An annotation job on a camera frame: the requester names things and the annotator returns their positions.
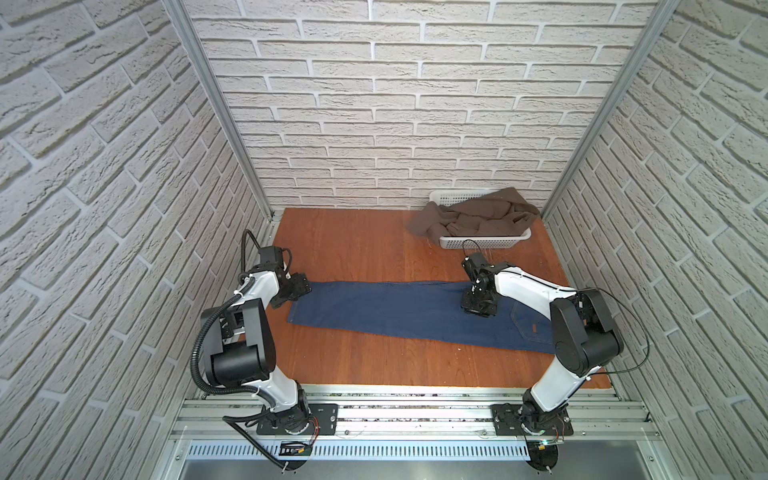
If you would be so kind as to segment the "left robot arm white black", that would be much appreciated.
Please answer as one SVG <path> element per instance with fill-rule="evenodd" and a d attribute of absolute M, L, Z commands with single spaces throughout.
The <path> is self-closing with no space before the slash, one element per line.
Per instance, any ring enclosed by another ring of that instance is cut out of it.
<path fill-rule="evenodd" d="M 246 393 L 266 402 L 263 419 L 298 435 L 312 424 L 304 390 L 277 366 L 267 308 L 278 308 L 311 291 L 304 274 L 288 272 L 286 251 L 258 249 L 259 261 L 240 276 L 240 285 L 222 305 L 200 317 L 189 369 L 197 388 L 208 395 Z"/>

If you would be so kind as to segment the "blue denim jeans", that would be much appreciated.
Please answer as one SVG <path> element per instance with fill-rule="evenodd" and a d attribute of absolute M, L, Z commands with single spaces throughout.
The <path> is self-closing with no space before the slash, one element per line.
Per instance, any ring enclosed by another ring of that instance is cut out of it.
<path fill-rule="evenodd" d="M 293 325 L 552 355 L 550 321 L 507 297 L 497 314 L 461 308 L 463 282 L 323 282 L 295 301 Z"/>

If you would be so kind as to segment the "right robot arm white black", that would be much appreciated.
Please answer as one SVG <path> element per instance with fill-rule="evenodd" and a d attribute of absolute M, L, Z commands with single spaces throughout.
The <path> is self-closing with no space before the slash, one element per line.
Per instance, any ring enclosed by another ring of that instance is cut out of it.
<path fill-rule="evenodd" d="M 462 267 L 470 281 L 461 301 L 465 312 L 493 316 L 506 297 L 550 321 L 555 358 L 525 391 L 512 419 L 527 435 L 570 435 L 569 399 L 624 349 L 602 293 L 561 286 L 506 262 L 492 264 L 480 252 L 465 256 Z"/>

